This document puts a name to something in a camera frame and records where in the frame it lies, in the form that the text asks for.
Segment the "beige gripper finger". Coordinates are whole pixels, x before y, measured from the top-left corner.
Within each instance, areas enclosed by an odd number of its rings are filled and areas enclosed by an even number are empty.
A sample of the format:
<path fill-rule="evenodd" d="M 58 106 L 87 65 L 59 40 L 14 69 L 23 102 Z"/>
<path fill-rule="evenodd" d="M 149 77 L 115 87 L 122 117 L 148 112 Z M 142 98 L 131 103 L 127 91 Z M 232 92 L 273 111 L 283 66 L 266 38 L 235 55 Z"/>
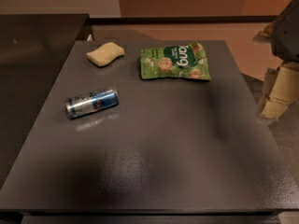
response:
<path fill-rule="evenodd" d="M 284 61 L 264 76 L 256 119 L 261 124 L 278 120 L 299 96 L 299 63 Z"/>

